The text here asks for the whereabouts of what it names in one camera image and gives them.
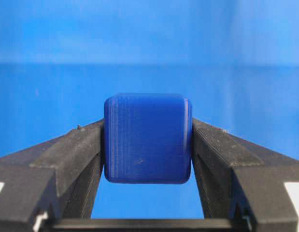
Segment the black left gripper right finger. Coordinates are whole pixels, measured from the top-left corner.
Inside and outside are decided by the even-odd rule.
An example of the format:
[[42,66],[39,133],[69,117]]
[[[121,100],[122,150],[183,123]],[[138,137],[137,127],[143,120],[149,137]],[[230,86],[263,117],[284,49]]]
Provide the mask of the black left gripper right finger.
[[192,161],[206,218],[253,232],[299,232],[299,161],[197,119]]

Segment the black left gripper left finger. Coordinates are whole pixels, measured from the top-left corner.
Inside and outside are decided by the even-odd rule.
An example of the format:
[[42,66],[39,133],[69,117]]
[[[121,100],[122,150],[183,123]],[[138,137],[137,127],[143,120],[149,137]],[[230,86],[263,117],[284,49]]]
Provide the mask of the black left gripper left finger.
[[90,218],[103,169],[103,120],[0,158],[0,232]]

